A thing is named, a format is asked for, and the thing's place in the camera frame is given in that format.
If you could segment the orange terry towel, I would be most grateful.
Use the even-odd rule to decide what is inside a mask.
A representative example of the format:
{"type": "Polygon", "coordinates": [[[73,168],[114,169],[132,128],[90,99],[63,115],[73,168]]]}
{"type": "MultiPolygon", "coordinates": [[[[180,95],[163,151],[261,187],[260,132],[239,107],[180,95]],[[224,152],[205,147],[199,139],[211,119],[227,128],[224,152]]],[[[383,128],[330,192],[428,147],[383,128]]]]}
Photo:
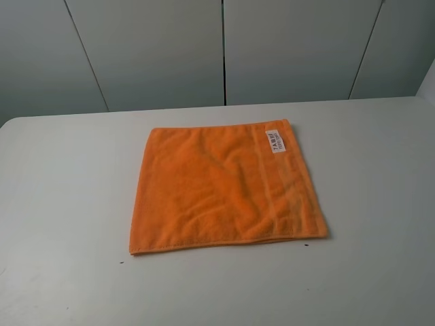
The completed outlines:
{"type": "Polygon", "coordinates": [[[328,235],[287,120],[150,132],[130,228],[131,255],[328,235]],[[285,152],[271,151],[266,130],[279,131],[285,152]]]}

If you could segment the white towel label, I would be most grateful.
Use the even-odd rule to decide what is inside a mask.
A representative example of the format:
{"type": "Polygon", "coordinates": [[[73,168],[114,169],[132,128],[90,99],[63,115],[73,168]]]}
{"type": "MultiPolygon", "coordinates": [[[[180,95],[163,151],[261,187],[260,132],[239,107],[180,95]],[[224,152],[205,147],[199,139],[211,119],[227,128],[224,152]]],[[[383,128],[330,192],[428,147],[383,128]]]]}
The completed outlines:
{"type": "Polygon", "coordinates": [[[285,143],[278,130],[266,130],[265,133],[273,153],[283,153],[286,151],[285,143]]]}

